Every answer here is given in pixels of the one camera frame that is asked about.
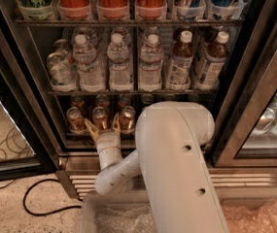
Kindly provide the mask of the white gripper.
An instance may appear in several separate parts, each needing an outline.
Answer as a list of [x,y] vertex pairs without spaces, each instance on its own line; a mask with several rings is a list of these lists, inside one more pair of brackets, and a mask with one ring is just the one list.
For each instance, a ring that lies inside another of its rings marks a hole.
[[121,126],[119,114],[114,115],[112,129],[99,135],[100,130],[87,118],[85,119],[87,131],[95,141],[99,155],[100,168],[105,169],[122,161],[121,156]]

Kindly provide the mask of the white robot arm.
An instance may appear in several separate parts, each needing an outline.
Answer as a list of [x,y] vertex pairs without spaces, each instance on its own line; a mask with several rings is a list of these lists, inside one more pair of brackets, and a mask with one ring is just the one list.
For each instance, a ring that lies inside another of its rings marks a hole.
[[211,113],[197,103],[154,103],[138,117],[136,150],[127,157],[114,133],[93,137],[101,168],[96,192],[124,192],[141,175],[157,233],[229,233],[200,148],[214,131]]

